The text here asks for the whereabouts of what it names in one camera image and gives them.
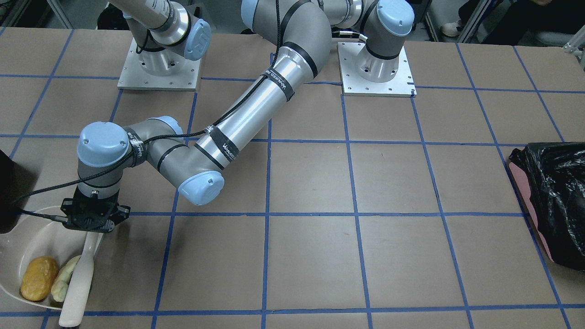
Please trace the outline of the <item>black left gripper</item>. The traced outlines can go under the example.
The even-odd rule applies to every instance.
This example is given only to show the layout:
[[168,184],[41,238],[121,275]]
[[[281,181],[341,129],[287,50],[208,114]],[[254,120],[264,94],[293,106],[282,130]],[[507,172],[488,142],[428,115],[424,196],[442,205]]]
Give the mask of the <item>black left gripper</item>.
[[73,198],[65,198],[61,204],[60,209],[67,217],[63,226],[93,233],[110,233],[130,214],[129,206],[119,204],[118,195],[116,192],[99,199],[97,195],[85,196],[76,189]]

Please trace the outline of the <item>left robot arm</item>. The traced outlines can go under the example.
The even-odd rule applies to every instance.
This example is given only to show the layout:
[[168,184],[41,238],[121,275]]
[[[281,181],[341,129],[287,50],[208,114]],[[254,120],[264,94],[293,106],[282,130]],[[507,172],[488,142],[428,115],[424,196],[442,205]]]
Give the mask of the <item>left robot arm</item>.
[[79,179],[64,216],[50,215],[67,229],[110,233],[129,217],[118,202],[123,170],[149,162],[194,205],[218,196],[221,171],[233,162],[297,88],[319,75],[330,55],[332,27],[366,36],[368,62],[393,63],[415,21],[405,0],[244,0],[243,23],[273,43],[270,66],[214,123],[199,131],[193,148],[184,144],[174,118],[162,116],[121,127],[94,122],[80,133]]

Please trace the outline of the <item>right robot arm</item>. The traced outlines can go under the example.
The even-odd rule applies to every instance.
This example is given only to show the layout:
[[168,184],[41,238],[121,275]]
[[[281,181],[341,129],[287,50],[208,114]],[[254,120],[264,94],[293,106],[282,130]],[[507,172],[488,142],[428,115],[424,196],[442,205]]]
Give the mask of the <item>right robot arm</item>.
[[197,61],[211,42],[211,27],[184,6],[169,0],[112,0],[118,9],[150,31],[155,43]]

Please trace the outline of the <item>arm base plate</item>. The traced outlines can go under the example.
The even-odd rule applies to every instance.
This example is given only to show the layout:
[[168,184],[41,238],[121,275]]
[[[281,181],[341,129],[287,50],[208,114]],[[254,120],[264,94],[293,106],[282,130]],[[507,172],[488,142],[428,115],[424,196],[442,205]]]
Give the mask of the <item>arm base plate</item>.
[[121,90],[196,91],[201,60],[192,61],[164,49],[138,53],[132,40],[120,73]]
[[339,69],[346,96],[399,96],[417,94],[405,48],[391,60],[375,58],[365,43],[338,43]]

